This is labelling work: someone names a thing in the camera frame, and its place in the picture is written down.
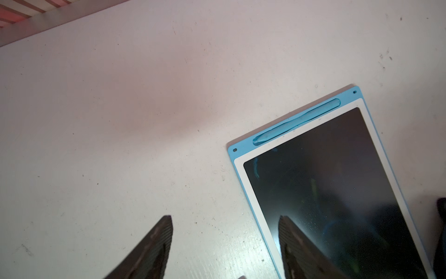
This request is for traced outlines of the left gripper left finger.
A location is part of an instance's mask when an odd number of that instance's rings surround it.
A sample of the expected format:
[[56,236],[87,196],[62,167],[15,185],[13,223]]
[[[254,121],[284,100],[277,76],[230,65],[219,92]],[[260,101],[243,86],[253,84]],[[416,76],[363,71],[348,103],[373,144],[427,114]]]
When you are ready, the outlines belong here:
[[170,215],[163,216],[107,279],[162,279],[173,239]]

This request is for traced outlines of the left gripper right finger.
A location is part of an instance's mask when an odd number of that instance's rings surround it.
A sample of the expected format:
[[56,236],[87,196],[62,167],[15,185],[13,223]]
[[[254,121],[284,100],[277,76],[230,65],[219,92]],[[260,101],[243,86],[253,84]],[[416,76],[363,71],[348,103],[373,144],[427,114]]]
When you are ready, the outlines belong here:
[[278,223],[282,262],[287,279],[346,279],[287,216]]

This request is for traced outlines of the blue-edged white drawing tablet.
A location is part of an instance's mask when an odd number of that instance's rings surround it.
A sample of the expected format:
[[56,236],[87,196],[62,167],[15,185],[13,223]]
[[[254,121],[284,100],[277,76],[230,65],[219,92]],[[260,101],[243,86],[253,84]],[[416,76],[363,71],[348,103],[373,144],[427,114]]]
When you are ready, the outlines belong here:
[[[259,146],[260,134],[338,98],[338,108]],[[289,217],[352,279],[435,273],[359,87],[346,86],[227,145],[276,274]]]

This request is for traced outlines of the blue microfibre cloth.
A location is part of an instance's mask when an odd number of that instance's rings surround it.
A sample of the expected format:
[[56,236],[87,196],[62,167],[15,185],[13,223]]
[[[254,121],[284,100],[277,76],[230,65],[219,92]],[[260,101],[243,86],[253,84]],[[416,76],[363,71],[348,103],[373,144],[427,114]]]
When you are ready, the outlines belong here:
[[446,279],[446,198],[437,200],[437,210],[443,222],[443,230],[437,244],[433,270],[437,279]]

